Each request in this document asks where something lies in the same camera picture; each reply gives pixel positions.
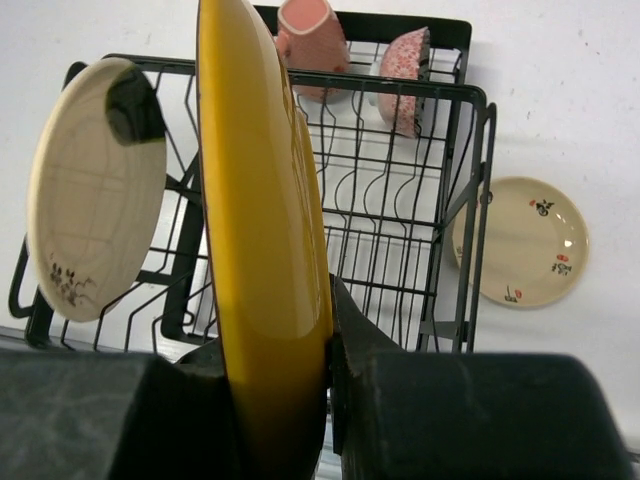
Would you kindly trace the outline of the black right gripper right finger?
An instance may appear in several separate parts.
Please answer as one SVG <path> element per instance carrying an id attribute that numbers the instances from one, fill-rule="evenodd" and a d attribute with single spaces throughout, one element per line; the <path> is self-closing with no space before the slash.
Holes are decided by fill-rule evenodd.
<path id="1" fill-rule="evenodd" d="M 576 358 L 410 352 L 331 278 L 333 445 L 346 479 L 631 479 Z"/>

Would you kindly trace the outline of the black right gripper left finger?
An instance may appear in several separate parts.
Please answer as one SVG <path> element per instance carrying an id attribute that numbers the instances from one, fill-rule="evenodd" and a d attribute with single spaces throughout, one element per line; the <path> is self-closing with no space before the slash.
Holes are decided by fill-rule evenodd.
<path id="1" fill-rule="evenodd" d="M 237 479 L 221 376 L 149 354 L 1 354 L 4 479 Z"/>

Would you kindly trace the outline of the cream plate small motifs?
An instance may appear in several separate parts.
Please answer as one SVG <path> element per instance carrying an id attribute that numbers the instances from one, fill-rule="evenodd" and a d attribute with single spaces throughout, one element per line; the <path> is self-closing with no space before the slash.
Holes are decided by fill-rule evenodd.
<path id="1" fill-rule="evenodd" d="M 578 283 L 589 234 L 575 204 L 531 177 L 496 178 L 488 194 L 480 293 L 513 308 L 551 304 Z"/>

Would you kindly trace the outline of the yellow patterned plate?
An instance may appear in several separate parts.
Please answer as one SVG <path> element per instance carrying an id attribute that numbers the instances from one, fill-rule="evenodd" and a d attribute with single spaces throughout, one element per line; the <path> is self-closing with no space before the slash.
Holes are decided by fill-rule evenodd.
<path id="1" fill-rule="evenodd" d="M 245 475 L 309 479 L 332 311 L 308 130 L 249 2 L 201 2 L 197 34 L 207 236 Z"/>

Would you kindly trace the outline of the cream plate green brushstroke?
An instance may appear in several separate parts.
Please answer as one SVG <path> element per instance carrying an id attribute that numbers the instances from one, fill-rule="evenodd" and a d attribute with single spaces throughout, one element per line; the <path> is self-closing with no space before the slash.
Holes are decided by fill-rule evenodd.
<path id="1" fill-rule="evenodd" d="M 42 130 L 27 190 L 27 243 L 53 310 L 90 322 L 136 280 L 156 230 L 167 140 L 146 75 L 101 59 L 62 90 Z"/>

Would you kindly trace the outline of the pink floral mug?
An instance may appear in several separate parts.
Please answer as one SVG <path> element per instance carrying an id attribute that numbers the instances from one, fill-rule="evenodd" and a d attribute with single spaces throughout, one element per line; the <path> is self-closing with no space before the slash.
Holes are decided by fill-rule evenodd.
<path id="1" fill-rule="evenodd" d="M 275 44 L 291 69 L 346 73 L 350 54 L 337 14 L 325 0 L 287 0 L 277 11 Z"/>

